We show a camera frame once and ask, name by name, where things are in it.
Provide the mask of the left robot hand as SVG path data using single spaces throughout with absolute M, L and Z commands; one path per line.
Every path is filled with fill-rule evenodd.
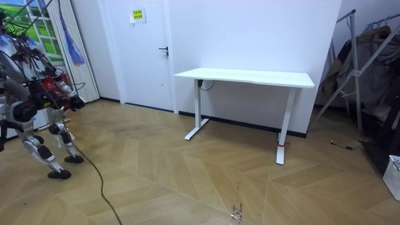
M 78 95 L 69 98 L 69 108 L 72 111 L 82 109 L 85 105 L 86 103 L 84 102 L 84 100 Z

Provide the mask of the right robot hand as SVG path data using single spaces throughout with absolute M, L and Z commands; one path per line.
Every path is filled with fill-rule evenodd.
M 36 106 L 39 109 L 52 108 L 61 109 L 65 105 L 65 97 L 58 92 L 42 92 L 38 94 L 36 99 Z

